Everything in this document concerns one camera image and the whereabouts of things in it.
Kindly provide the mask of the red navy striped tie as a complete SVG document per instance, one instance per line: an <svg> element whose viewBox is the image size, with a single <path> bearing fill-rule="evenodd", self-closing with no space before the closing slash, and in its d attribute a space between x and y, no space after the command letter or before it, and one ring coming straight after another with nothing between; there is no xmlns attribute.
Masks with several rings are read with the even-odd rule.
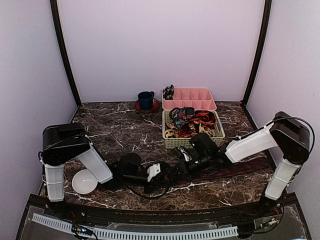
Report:
<svg viewBox="0 0 320 240"><path fill-rule="evenodd" d="M239 162L225 166L222 169L210 166L207 169L188 173L185 165L182 162L176 164L172 174L172 184L174 186L182 185L191 182L200 182L205 180L216 180L228 177L235 177L242 174L263 170L272 165L268 158L258 157L250 161Z"/></svg>

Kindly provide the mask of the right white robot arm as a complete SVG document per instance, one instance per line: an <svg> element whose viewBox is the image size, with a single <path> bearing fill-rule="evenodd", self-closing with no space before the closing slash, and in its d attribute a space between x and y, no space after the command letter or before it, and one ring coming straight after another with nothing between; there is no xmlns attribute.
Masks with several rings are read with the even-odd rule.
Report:
<svg viewBox="0 0 320 240"><path fill-rule="evenodd" d="M276 201L309 159L315 140L315 131L307 121L279 111L264 126L221 147L218 147L207 134L196 134L189 142L197 156L192 156L182 146L175 150L184 165L184 170L193 174L208 167L221 170L257 153L273 148L280 149L281 161L255 205L255 213L260 217L266 217L274 210Z"/></svg>

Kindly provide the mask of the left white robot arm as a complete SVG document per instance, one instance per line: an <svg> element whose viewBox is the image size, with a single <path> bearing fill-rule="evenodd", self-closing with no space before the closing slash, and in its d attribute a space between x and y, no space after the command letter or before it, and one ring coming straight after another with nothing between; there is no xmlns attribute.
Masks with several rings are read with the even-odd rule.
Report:
<svg viewBox="0 0 320 240"><path fill-rule="evenodd" d="M81 123L58 124L46 127L42 132L42 150L38 153L44 172L51 210L60 218L67 218L70 206L63 200L64 167L76 159L89 171L93 178L109 189L124 186L133 191L131 185L142 186L140 197L153 199L150 195L158 189L167 193L172 187L173 174L170 165L164 161L145 168L142 158L136 153L127 153L109 165L87 136Z"/></svg>

